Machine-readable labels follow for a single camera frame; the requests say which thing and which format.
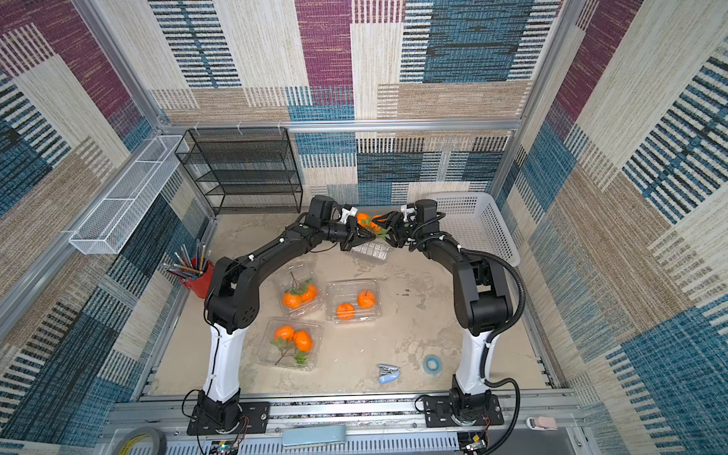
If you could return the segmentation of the orange pair with leaves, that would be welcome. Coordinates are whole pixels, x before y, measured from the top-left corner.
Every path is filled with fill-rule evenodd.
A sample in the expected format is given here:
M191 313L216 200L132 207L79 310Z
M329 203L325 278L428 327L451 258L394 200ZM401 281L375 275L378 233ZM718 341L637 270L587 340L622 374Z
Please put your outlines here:
M363 227L364 229L367 229L367 231L375 234L378 238L383 238L386 236L387 231L384 229L384 227L380 227L373 221L373 216L369 216L368 214L359 212L356 215L356 220L358 220L358 225L360 227Z

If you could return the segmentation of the white plastic perforated basket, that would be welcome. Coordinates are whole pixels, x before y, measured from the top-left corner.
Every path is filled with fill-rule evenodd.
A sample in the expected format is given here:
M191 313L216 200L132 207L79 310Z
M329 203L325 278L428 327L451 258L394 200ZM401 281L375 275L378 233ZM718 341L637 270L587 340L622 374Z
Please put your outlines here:
M450 233L464 248L495 254L512 267L521 263L518 249L497 207L488 193L450 191L431 193L427 199L437 203L446 216L441 229Z

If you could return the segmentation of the clear clamshell container back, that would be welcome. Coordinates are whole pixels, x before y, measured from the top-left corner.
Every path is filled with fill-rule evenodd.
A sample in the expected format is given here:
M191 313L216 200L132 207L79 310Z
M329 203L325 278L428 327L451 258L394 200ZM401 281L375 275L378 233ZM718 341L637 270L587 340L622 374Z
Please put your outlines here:
M392 248L386 243L369 242L351 249L351 253L372 261L384 263L388 260L388 256Z

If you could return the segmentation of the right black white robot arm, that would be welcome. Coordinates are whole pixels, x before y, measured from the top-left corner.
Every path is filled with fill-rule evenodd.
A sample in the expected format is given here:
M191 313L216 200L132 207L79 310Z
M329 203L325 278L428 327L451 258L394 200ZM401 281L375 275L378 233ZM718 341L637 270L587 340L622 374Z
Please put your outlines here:
M497 382L490 369L495 344L514 316L506 273L508 263L467 249L441 228L446 217L431 199L373 217L390 246L418 251L452 277L455 318L464 330L459 367L449 390L449 413L457 425L486 417Z

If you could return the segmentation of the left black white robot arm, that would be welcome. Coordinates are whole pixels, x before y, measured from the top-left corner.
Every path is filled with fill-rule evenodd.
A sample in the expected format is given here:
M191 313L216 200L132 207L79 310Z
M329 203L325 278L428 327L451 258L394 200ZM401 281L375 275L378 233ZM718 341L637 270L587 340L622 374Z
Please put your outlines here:
M281 234L249 254L220 258L204 301L210 326L210 361L190 418L189 435L230 434L241 429L239 368L246 331L260 312L260 286L279 268L313 251L324 241L349 251L375 240L351 206L328 196L312 199Z

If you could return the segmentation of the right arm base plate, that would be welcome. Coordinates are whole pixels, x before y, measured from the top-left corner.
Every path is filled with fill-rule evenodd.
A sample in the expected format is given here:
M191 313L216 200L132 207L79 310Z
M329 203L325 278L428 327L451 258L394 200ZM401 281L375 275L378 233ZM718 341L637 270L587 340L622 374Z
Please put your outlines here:
M458 396L421 395L416 409L424 414L428 428L502 426L504 415L498 396L485 394Z

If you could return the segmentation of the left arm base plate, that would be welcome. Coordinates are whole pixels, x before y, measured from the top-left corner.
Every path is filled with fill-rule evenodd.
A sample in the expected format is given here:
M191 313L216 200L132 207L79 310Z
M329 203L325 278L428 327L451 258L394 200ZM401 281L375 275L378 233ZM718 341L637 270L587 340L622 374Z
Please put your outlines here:
M205 399L193 409L187 436L263 434L269 412L269 402L219 404Z

